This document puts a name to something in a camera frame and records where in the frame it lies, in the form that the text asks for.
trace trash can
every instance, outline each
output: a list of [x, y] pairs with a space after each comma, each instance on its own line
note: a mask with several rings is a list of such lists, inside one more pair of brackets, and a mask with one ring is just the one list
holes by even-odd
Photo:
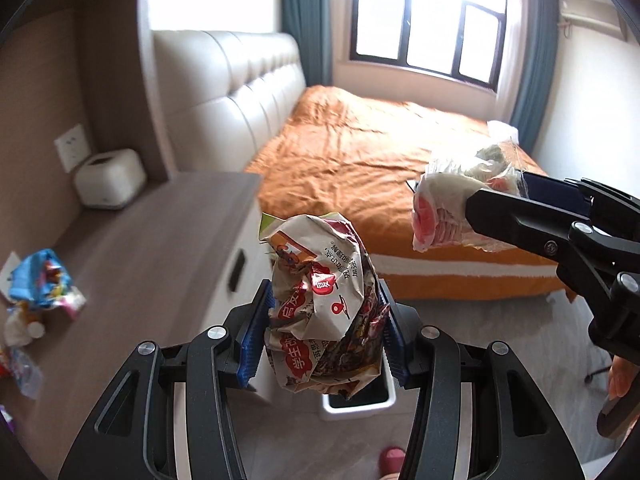
[[322, 395], [320, 418], [345, 420], [364, 418], [390, 408], [396, 402], [396, 388], [385, 353], [382, 353], [382, 371], [378, 377], [361, 389], [351, 399], [341, 395]]

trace tufted white headboard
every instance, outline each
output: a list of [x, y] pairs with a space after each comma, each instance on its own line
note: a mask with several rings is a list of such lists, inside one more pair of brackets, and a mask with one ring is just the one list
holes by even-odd
[[158, 83], [181, 171], [241, 171], [305, 89], [289, 34], [154, 33]]

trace wall outlet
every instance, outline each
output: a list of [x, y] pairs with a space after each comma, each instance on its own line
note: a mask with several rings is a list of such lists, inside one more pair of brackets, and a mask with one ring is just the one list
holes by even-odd
[[65, 173], [71, 172], [78, 164], [91, 155], [82, 124], [76, 124], [68, 132], [53, 141]]
[[12, 251], [12, 253], [9, 254], [9, 258], [6, 263], [2, 269], [0, 269], [0, 292], [2, 292], [4, 297], [9, 301], [11, 301], [11, 298], [9, 298], [9, 289], [11, 288], [12, 282], [11, 273], [14, 272], [18, 265], [20, 265], [21, 261], [22, 260], [18, 255]]

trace transparent plastic bag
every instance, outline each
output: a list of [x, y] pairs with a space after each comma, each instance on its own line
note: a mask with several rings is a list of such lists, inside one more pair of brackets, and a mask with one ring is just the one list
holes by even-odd
[[40, 368], [22, 348], [10, 348], [9, 352], [11, 374], [20, 393], [31, 399], [38, 399], [44, 381]]
[[489, 144], [475, 153], [433, 153], [414, 194], [414, 250], [458, 245], [489, 252], [513, 248], [473, 231], [465, 206], [483, 188], [527, 196], [518, 160], [511, 141]]

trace window frame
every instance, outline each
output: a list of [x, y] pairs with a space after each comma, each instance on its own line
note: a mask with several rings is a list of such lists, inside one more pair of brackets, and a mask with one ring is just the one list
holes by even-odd
[[[428, 74], [437, 74], [444, 77], [456, 79], [466, 83], [471, 83], [483, 88], [488, 88], [492, 91], [497, 91], [498, 79], [500, 77], [500, 68], [502, 65], [502, 54], [504, 51], [504, 37], [506, 33], [507, 22], [507, 9], [504, 13], [495, 12], [494, 10], [487, 9], [486, 7], [470, 2], [469, 0], [462, 0], [460, 5], [460, 17], [458, 19], [458, 35], [456, 37], [456, 49], [453, 56], [453, 64], [451, 67], [451, 73], [438, 72], [436, 70], [430, 70], [421, 66], [410, 65], [407, 63], [407, 54], [409, 50], [409, 36], [411, 32], [411, 0], [404, 0], [404, 15], [402, 16], [402, 29], [400, 32], [400, 43], [398, 46], [398, 58], [389, 59], [388, 57], [369, 56], [367, 54], [358, 54], [356, 52], [356, 45], [358, 43], [358, 1], [353, 0], [351, 9], [351, 39], [350, 39], [350, 52], [349, 59], [352, 61], [368, 61], [372, 63], [399, 66], [402, 68], [410, 68], [412, 70], [418, 70]], [[495, 16], [498, 20], [498, 35], [496, 38], [497, 46], [494, 51], [494, 61], [491, 68], [491, 75], [489, 82], [481, 81], [469, 77], [460, 73], [460, 59], [462, 58], [462, 44], [464, 39], [465, 20], [466, 20], [466, 8], [468, 6], [476, 7], [479, 10], [487, 12], [492, 16]]]

